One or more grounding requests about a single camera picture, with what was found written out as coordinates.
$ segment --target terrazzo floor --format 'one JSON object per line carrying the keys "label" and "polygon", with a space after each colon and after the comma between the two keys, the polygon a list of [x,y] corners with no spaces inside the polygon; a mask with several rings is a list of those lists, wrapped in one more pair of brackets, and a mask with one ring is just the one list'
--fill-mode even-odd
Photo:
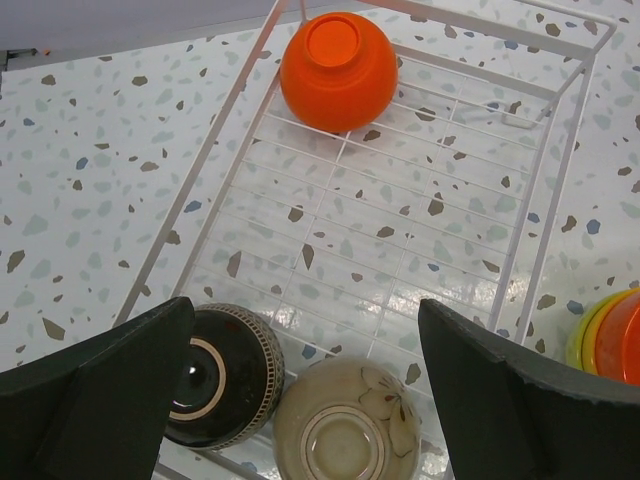
{"label": "terrazzo floor", "polygon": [[[557,360],[563,358],[568,333],[590,305],[609,293],[639,285],[640,10],[633,1],[637,0],[559,2],[615,18],[619,28],[596,64],[527,333],[529,348]],[[466,6],[494,18],[517,18],[519,26],[553,37],[588,41],[598,34],[590,22],[551,18],[535,8],[512,11],[503,4],[470,0]],[[464,49],[465,60],[476,65],[523,68],[549,82],[561,81],[569,71],[512,42],[480,38],[450,26],[442,31],[437,24],[383,10],[366,15],[396,41],[435,53]],[[293,31],[291,25],[277,27],[261,54],[228,128],[167,239],[136,312],[170,295]],[[256,31],[238,32],[3,75],[2,370],[111,326],[255,38]],[[418,128],[426,128],[423,124],[416,122]],[[560,145],[561,138],[556,140]],[[558,160],[556,140],[550,141],[549,156]],[[545,176],[539,196],[548,197],[554,182],[552,174]],[[528,238],[539,233],[543,214],[532,207]],[[499,333],[512,337],[516,320],[507,309]],[[404,345],[414,340],[407,335],[397,339]],[[324,353],[316,351],[311,340],[300,351],[303,362],[312,363],[320,355]],[[409,378],[408,372],[398,374]],[[197,456],[167,445],[163,452],[172,456],[182,473],[194,479],[214,478],[198,466],[206,462]],[[241,454],[233,455],[242,460]],[[255,460],[260,455],[245,463],[278,478],[269,470],[268,459],[263,465]],[[423,468],[424,478],[438,478],[442,469],[429,471],[429,465]]]}

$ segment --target stacked bowls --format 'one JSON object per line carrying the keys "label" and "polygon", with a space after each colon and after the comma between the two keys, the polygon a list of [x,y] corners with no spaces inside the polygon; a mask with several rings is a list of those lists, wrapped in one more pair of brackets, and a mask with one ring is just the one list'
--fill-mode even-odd
{"label": "stacked bowls", "polygon": [[591,308],[569,337],[566,359],[585,372],[640,386],[640,288]]}

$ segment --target flower pattern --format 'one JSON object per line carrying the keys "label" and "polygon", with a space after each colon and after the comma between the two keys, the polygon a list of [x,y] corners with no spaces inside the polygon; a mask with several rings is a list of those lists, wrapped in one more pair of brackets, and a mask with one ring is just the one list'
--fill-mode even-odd
{"label": "flower pattern", "polygon": [[406,389],[382,370],[362,367],[360,375],[368,389],[360,395],[358,402],[374,417],[389,422],[393,453],[399,458],[406,457],[418,448],[418,419]]}

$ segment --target orange bowl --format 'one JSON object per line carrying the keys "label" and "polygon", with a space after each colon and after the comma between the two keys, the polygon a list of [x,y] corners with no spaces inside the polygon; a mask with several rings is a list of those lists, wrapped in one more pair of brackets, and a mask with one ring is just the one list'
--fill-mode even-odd
{"label": "orange bowl", "polygon": [[353,13],[314,18],[293,36],[280,67],[282,93],[307,125],[346,132],[373,121],[398,83],[396,55],[385,34]]}
{"label": "orange bowl", "polygon": [[595,357],[599,375],[640,385],[640,292],[607,314],[598,330]]}

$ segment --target black bowl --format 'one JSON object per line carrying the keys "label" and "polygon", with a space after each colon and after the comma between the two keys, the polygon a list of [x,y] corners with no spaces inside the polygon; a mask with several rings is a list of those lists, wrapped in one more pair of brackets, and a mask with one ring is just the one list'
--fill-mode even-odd
{"label": "black bowl", "polygon": [[221,449],[257,432],[282,394],[284,360],[257,314],[228,304],[196,308],[189,358],[165,436],[189,448]]}

